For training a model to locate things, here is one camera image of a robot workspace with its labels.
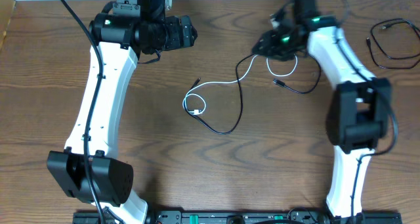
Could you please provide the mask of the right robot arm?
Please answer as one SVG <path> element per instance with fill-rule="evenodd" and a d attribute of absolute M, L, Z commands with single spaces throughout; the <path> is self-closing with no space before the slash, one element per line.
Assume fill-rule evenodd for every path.
<path fill-rule="evenodd" d="M 325 119 L 334 149 L 331 187 L 326 197 L 330 223 L 362 223 L 362 189 L 369 161 L 389 128 L 391 143 L 398 138 L 398 122 L 390 105 L 391 84 L 377 78 L 358 59 L 346 40 L 343 21 L 322 15 L 316 0 L 290 0 L 293 19 L 285 8 L 270 17 L 273 29 L 262 34 L 254 55 L 280 61 L 298 52 L 313 58 L 329 80 L 333 96 Z"/>

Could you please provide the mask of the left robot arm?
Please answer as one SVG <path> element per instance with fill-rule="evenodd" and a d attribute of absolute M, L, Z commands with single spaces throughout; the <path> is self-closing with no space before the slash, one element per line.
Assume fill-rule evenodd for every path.
<path fill-rule="evenodd" d="M 148 203 L 133 190 L 133 167 L 118 160 L 119 122 L 130 78 L 141 55 L 193 46 L 188 16 L 167 16 L 172 0 L 115 0 L 82 30 L 91 43 L 89 76 L 73 130 L 47 168 L 64 193 L 120 223 L 146 223 Z"/>

